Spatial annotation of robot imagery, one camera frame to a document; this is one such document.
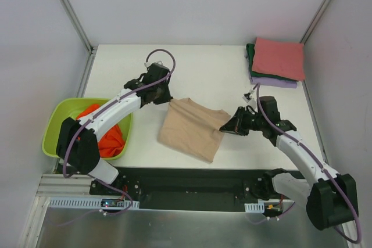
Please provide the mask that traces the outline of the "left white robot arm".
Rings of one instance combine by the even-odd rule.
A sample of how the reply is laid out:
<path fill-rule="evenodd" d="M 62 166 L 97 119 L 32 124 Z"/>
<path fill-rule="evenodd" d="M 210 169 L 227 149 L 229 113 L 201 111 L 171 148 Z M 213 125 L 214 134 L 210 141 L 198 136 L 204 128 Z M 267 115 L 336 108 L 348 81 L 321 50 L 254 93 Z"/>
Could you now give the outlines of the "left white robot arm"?
<path fill-rule="evenodd" d="M 101 183 L 108 194 L 122 193 L 119 170 L 101 158 L 98 142 L 113 126 L 143 106 L 169 102 L 172 99 L 169 82 L 174 70 L 159 62 L 152 63 L 146 73 L 128 81 L 114 98 L 92 113 L 78 120 L 66 118 L 56 147 L 56 154 L 63 160 L 63 176 L 73 175 L 67 172 L 67 165 L 70 165 L 78 173 Z"/>

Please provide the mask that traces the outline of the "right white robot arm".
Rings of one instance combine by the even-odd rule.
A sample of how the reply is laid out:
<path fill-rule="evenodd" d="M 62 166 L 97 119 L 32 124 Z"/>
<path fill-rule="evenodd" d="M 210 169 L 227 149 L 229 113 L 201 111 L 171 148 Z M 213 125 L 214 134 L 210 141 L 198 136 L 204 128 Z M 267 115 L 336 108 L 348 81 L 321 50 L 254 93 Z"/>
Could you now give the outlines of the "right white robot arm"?
<path fill-rule="evenodd" d="M 306 210 L 315 228 L 324 230 L 358 218 L 356 182 L 349 174 L 341 175 L 327 163 L 321 162 L 302 142 L 296 127 L 283 120 L 276 99 L 262 96 L 258 109 L 240 106 L 220 132 L 247 136 L 259 131 L 271 144 L 294 163 L 304 177 L 300 181 L 288 171 L 277 168 L 267 171 L 252 188 L 254 197 L 262 200 L 283 195 Z"/>

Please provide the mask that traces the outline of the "beige t shirt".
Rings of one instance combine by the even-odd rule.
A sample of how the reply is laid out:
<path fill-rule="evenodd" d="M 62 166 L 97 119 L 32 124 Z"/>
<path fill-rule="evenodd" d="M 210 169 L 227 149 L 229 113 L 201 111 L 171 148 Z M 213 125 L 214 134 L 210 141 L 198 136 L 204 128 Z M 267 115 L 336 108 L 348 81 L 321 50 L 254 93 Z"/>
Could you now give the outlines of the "beige t shirt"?
<path fill-rule="evenodd" d="M 224 136 L 220 127 L 230 118 L 224 110 L 208 109 L 190 98 L 173 99 L 158 141 L 176 151 L 212 163 Z"/>

